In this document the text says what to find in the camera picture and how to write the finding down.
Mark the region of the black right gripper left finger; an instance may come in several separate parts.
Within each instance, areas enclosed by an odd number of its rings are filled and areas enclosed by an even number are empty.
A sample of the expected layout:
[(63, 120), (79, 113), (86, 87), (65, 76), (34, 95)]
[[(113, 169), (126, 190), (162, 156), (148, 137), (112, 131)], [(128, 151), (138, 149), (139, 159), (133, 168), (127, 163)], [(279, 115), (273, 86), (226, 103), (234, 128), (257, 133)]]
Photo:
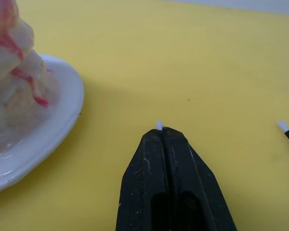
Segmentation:
[(142, 136), (122, 177), (116, 230), (170, 230), (164, 150), (155, 129)]

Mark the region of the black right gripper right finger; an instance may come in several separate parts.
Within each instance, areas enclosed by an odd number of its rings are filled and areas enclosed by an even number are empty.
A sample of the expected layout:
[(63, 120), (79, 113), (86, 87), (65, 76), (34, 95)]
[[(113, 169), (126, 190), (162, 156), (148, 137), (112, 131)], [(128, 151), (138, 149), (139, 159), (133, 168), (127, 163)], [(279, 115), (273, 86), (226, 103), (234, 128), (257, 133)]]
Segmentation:
[(173, 231), (235, 231), (215, 175), (181, 132), (161, 133), (171, 199)]

